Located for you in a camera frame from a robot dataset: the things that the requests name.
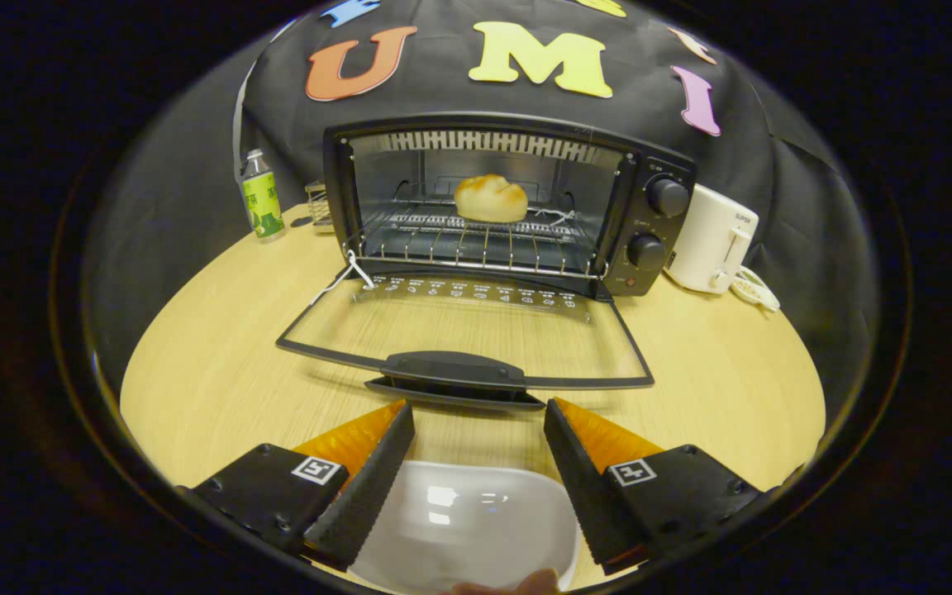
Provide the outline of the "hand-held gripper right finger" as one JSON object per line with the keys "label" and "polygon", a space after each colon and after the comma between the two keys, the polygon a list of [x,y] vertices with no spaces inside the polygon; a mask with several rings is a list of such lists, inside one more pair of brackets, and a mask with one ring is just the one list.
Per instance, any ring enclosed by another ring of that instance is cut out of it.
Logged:
{"label": "hand-held gripper right finger", "polygon": [[661,448],[564,399],[549,402],[544,433],[605,574],[703,545],[764,497],[695,445]]}

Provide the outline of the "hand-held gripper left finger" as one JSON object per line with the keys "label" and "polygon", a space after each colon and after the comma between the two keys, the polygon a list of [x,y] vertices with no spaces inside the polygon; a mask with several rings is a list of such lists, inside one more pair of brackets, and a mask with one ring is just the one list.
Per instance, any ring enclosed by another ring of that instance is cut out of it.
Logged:
{"label": "hand-held gripper left finger", "polygon": [[415,436],[397,400],[293,449],[260,444],[182,493],[292,557],[346,571]]}

